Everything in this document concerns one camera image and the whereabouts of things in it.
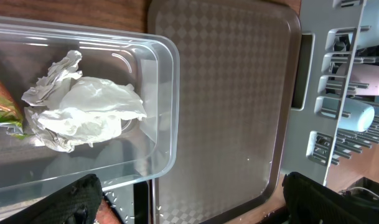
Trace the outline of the orange carrot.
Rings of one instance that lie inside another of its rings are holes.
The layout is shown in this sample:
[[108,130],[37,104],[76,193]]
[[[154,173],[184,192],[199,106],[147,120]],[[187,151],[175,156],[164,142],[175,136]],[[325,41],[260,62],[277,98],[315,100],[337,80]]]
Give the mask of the orange carrot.
[[105,200],[101,201],[95,219],[99,224],[121,224]]

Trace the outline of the light blue cup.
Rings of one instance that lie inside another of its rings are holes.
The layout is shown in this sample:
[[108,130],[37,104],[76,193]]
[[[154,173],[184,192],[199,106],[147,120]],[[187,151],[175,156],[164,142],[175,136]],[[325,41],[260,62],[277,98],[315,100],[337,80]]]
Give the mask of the light blue cup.
[[344,112],[350,113],[350,116],[348,118],[341,117],[338,128],[349,131],[366,131],[372,124],[375,116],[373,106],[351,98],[345,99]]

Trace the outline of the light blue bowl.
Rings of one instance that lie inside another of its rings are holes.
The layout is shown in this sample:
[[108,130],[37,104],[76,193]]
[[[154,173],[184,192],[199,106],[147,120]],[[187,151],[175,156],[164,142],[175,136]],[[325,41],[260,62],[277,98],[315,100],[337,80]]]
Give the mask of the light blue bowl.
[[367,0],[364,6],[361,26],[369,26],[369,30],[361,32],[357,39],[357,49],[379,45],[379,0]]

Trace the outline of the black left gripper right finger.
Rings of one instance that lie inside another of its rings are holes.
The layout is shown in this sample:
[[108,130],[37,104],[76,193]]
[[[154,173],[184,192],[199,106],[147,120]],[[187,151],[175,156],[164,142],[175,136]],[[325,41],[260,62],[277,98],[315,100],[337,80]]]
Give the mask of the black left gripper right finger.
[[284,176],[283,195],[290,223],[379,223],[379,209],[360,205],[298,172]]

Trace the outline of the pink cup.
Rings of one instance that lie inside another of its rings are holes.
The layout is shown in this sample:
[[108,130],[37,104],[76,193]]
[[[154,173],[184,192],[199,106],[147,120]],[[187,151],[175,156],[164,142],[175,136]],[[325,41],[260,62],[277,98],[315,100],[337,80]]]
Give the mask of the pink cup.
[[350,82],[366,83],[368,88],[347,91],[348,95],[379,96],[379,66],[355,63],[350,74]]

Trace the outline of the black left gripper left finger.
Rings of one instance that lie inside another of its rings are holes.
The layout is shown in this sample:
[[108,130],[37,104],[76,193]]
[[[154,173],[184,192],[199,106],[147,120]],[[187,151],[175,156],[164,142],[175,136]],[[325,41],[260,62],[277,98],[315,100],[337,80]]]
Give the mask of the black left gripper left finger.
[[99,178],[88,174],[0,224],[90,224],[95,221],[102,196]]

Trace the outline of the white napkin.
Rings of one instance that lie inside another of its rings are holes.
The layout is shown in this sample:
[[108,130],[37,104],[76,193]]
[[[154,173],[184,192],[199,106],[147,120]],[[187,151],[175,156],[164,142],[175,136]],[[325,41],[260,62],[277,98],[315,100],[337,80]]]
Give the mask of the white napkin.
[[28,104],[25,116],[31,130],[45,146],[58,152],[117,138],[123,121],[147,116],[131,84],[85,77],[78,68],[81,59],[79,51],[69,51],[22,95]]

